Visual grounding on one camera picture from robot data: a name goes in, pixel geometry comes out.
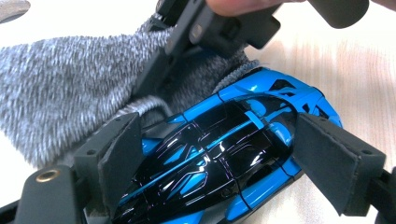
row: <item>brass screw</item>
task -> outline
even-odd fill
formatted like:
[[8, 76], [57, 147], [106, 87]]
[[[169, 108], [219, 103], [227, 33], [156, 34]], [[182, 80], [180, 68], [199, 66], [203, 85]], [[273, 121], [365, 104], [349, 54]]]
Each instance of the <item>brass screw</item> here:
[[61, 172], [59, 170], [48, 170], [45, 173], [38, 175], [35, 178], [35, 181], [37, 181], [38, 183], [48, 182], [55, 179], [60, 174]]

